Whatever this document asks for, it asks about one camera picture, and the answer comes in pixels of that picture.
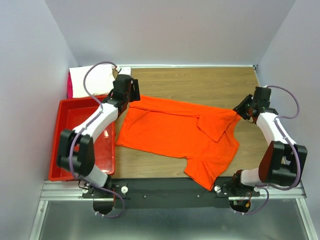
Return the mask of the orange t-shirt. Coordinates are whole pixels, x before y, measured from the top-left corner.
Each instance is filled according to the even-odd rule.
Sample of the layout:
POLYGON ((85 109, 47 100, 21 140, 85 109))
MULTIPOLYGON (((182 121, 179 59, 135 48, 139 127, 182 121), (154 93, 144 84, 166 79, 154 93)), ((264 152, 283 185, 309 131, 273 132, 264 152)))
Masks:
POLYGON ((231 109, 143 95, 130 104, 116 144, 185 158, 184 172, 210 191, 237 154, 240 119, 231 109))

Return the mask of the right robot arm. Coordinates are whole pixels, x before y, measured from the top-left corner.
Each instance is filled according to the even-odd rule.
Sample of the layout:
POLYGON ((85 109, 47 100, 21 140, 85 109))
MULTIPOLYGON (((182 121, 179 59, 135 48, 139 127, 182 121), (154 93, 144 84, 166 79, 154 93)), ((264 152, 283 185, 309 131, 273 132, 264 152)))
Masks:
POLYGON ((281 123, 283 115, 270 106, 273 86, 257 86, 233 111, 251 120, 262 131, 268 144, 257 168, 238 170, 232 177, 233 188, 272 187, 281 191, 295 188, 300 180, 308 150, 297 144, 281 123))

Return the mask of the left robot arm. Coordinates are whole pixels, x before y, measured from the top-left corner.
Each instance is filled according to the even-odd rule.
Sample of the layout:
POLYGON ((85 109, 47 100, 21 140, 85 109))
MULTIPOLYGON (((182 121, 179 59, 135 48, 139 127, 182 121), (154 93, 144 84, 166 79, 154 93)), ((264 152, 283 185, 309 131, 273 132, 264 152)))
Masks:
POLYGON ((105 128, 122 115, 128 103, 139 100, 138 80, 121 71, 108 96, 97 102, 97 110, 74 129, 60 133, 57 165, 93 185, 104 187, 108 175, 96 165, 94 143, 105 128))

